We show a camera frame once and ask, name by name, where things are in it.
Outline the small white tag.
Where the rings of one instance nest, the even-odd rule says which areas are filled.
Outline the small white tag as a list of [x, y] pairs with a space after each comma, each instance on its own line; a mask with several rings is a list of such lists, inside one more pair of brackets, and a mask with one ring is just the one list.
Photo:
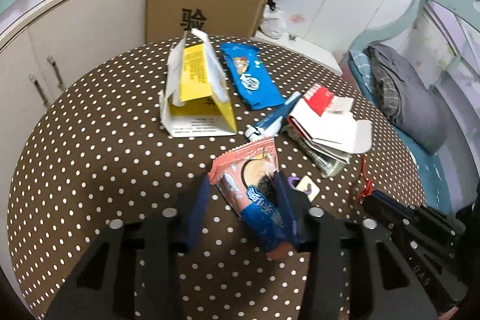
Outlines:
[[289, 176], [287, 179], [290, 187], [296, 191], [304, 193], [310, 202], [314, 202], [320, 194], [320, 188], [318, 188], [308, 175], [302, 178]]

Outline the pink blue snack wrapper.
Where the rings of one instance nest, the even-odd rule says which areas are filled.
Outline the pink blue snack wrapper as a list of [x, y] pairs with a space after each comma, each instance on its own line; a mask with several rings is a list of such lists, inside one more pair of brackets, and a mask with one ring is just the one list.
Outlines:
[[282, 259], [293, 251], [273, 184], [278, 172], [277, 149], [270, 136], [221, 154], [214, 159], [208, 173], [211, 184], [219, 188], [272, 260]]

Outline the bed with teal quilt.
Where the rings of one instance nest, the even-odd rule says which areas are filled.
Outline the bed with teal quilt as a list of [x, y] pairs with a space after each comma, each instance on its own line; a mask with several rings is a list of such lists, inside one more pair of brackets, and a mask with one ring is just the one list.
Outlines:
[[479, 0], [412, 0], [344, 58], [414, 164], [427, 203], [473, 204], [479, 182]]

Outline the white plastic bag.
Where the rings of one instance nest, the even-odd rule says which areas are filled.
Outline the white plastic bag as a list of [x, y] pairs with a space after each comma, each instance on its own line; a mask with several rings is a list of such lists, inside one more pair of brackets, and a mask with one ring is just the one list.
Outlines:
[[268, 38], [278, 40], [287, 29], [285, 15], [275, 0], [265, 0], [259, 30]]

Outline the folded grey duvet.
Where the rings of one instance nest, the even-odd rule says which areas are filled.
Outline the folded grey duvet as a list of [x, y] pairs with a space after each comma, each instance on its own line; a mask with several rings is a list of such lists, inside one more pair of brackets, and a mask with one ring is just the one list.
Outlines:
[[375, 94], [388, 121], [430, 155], [448, 136], [445, 104], [423, 84], [414, 67], [389, 46], [368, 47]]

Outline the yellow white carton box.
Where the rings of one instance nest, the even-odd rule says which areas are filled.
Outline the yellow white carton box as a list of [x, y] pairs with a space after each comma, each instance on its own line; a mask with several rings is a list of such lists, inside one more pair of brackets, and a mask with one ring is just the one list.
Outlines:
[[160, 120], [170, 136], [232, 136], [238, 129], [227, 76], [208, 35], [185, 33], [168, 54]]

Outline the red covered bench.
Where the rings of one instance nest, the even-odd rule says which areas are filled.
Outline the red covered bench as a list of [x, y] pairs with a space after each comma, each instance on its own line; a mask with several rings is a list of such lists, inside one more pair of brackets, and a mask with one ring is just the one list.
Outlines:
[[308, 42], [302, 38], [290, 39], [289, 35], [284, 32], [280, 38], [272, 39], [265, 36], [262, 32], [258, 31], [252, 37], [252, 39], [276, 46], [281, 46], [297, 54], [302, 54], [304, 57], [320, 63], [320, 65], [322, 65], [329, 71], [335, 73], [335, 75], [343, 75], [342, 69], [338, 65], [337, 60], [331, 52], [329, 52], [327, 49], [321, 48], [320, 46], [316, 46], [315, 44], [312, 44], [311, 42]]

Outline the blue white toothpaste tube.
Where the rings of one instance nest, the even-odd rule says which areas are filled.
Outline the blue white toothpaste tube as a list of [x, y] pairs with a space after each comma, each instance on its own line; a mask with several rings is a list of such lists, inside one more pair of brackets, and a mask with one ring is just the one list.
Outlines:
[[244, 132], [247, 140], [256, 141], [266, 137], [276, 136], [301, 96], [302, 94], [299, 92], [292, 93], [282, 105], [256, 125], [248, 125]]

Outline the red white paper stack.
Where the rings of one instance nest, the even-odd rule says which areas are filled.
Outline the red white paper stack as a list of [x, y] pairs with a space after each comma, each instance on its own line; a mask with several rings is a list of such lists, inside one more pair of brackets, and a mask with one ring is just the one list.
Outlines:
[[312, 85], [294, 104], [281, 130], [324, 178], [336, 176], [353, 155], [372, 148], [372, 124], [354, 118], [353, 103], [352, 97], [339, 97], [323, 85]]

